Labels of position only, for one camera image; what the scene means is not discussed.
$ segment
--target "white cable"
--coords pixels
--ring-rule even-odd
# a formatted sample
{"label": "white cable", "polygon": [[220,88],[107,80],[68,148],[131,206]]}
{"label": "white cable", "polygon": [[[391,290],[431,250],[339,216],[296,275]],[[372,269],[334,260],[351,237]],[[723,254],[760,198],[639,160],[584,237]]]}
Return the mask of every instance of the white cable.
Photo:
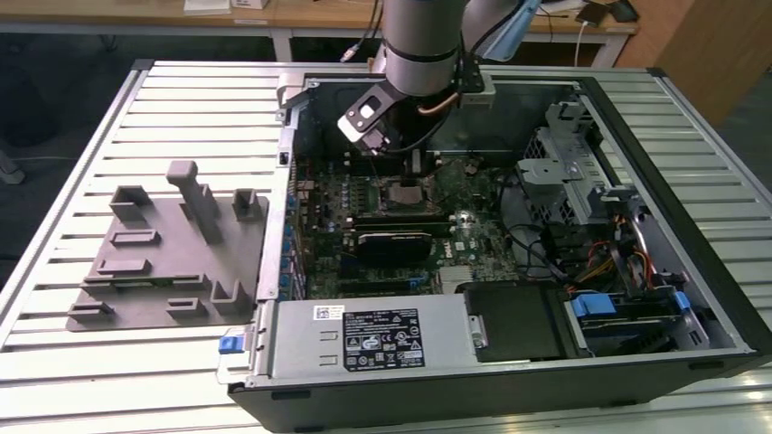
{"label": "white cable", "polygon": [[588,26],[588,22],[582,23],[582,29],[579,29],[579,38],[576,39],[576,53],[575,53],[575,68],[579,66],[579,45],[582,45],[582,33],[584,28]]}

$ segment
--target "red wire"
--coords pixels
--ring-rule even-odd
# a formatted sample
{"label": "red wire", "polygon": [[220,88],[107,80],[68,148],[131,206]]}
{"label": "red wire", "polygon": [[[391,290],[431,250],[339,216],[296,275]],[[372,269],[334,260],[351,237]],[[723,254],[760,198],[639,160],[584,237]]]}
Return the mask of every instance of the red wire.
{"label": "red wire", "polygon": [[590,253],[588,253],[588,267],[592,266],[592,255],[595,255],[595,250],[603,246],[608,244],[608,241],[599,241],[595,244],[592,244],[592,247],[590,247]]}

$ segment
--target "connector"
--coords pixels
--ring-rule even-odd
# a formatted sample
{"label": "connector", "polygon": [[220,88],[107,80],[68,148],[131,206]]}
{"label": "connector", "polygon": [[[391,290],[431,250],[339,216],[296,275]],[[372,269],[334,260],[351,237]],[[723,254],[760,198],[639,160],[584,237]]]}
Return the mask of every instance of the connector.
{"label": "connector", "polygon": [[351,45],[351,48],[348,48],[347,52],[343,53],[343,56],[340,58],[340,62],[346,63],[347,61],[350,61],[359,50],[360,50],[360,45],[358,43]]}

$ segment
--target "desk leg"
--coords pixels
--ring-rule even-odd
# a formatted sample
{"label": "desk leg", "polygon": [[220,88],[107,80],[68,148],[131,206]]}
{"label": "desk leg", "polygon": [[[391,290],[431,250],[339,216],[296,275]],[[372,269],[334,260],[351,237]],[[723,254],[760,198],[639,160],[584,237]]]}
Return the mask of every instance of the desk leg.
{"label": "desk leg", "polygon": [[276,61],[292,61],[292,29],[271,29]]}
{"label": "desk leg", "polygon": [[616,59],[626,48],[628,34],[610,34],[592,61],[592,68],[614,68]]}

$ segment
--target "blue latch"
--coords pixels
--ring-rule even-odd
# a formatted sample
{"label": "blue latch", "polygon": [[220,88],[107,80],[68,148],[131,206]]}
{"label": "blue latch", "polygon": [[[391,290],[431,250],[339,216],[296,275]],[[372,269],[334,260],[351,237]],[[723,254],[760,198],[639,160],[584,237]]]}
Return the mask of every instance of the blue latch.
{"label": "blue latch", "polygon": [[684,312],[690,310],[691,302],[690,299],[687,298],[687,294],[684,294],[684,291],[676,291],[674,297],[676,299],[676,304],[680,311]]}
{"label": "blue latch", "polygon": [[244,352],[243,336],[223,336],[220,338],[220,354],[239,354]]}
{"label": "blue latch", "polygon": [[571,307],[578,318],[587,315],[611,315],[616,313],[612,298],[608,294],[582,294],[571,300]]}

